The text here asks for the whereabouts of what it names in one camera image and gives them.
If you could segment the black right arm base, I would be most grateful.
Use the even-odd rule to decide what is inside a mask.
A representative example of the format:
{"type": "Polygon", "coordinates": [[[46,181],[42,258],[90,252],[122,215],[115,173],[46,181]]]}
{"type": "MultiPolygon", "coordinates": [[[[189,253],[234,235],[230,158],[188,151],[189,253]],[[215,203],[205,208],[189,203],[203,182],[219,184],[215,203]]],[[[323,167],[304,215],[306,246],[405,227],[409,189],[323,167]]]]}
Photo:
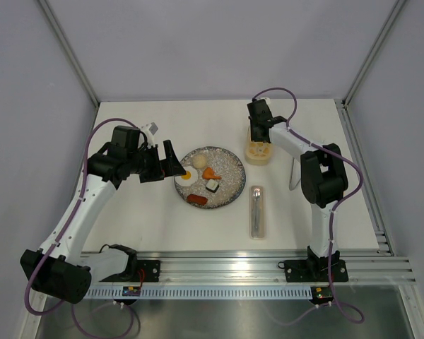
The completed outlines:
{"type": "Polygon", "coordinates": [[[318,257],[308,247],[306,259],[279,261],[277,267],[284,272],[287,283],[328,283],[329,258],[331,259],[330,271],[332,282],[348,282],[346,262],[341,259],[339,250],[335,251],[331,256],[318,257]]]}

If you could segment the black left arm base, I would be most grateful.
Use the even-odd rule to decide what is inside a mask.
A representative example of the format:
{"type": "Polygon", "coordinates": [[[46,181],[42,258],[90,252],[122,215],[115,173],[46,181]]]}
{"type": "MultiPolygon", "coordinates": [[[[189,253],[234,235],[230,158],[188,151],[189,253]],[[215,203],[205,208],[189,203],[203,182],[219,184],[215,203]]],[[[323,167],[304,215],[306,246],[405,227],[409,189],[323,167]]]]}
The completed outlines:
{"type": "Polygon", "coordinates": [[[116,250],[126,257],[123,269],[114,268],[112,273],[107,274],[100,282],[107,283],[158,283],[160,277],[160,260],[139,258],[138,252],[130,247],[113,244],[105,244],[99,253],[116,250]]]}

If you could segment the beige patterned lunch box lid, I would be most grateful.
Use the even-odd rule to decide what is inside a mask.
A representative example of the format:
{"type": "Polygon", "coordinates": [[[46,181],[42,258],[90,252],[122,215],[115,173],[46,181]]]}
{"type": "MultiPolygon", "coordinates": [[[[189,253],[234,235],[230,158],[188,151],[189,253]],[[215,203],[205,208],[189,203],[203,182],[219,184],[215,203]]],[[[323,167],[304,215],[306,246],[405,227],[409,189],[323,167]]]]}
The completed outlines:
{"type": "Polygon", "coordinates": [[[245,148],[245,155],[251,160],[268,160],[273,154],[270,143],[249,142],[245,148]]]}

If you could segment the beige lunch box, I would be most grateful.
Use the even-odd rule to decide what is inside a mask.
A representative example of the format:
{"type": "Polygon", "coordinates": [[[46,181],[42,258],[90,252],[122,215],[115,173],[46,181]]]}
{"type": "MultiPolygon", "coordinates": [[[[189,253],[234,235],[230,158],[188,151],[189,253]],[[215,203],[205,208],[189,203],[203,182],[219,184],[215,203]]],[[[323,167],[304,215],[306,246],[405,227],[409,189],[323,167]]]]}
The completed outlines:
{"type": "Polygon", "coordinates": [[[247,130],[247,141],[245,145],[245,160],[251,165],[267,165],[273,155],[271,143],[253,141],[251,139],[251,129],[247,130]]]}

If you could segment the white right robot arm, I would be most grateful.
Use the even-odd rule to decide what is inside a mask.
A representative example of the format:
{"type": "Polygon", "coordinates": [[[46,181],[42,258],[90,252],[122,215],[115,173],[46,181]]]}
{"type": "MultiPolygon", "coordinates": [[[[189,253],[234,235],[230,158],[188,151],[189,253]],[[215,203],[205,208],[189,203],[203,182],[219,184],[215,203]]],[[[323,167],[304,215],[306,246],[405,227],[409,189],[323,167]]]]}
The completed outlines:
{"type": "Polygon", "coordinates": [[[325,283],[328,280],[348,281],[345,262],[334,236],[333,207],[348,189],[348,178],[340,148],[332,143],[313,146],[304,141],[288,120],[273,116],[264,99],[252,99],[249,111],[250,140],[270,143],[291,155],[300,163],[300,185],[312,211],[312,239],[307,257],[284,260],[278,267],[288,283],[325,283]]]}

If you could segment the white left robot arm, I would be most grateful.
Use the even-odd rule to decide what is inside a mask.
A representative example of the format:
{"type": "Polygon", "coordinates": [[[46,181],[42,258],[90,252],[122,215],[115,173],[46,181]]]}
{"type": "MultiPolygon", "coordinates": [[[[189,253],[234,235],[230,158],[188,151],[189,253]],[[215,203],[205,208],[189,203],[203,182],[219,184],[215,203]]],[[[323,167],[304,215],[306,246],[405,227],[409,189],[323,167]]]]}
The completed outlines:
{"type": "Polygon", "coordinates": [[[130,281],[137,276],[137,253],[129,247],[113,245],[88,260],[82,260],[81,253],[102,209],[131,175],[148,183],[186,173],[171,141],[165,140],[163,148],[165,158],[160,158],[149,131],[114,127],[110,141],[87,158],[80,190],[51,235],[38,250],[27,249],[21,256],[27,292],[34,290],[77,304],[96,282],[112,276],[130,281]]]}

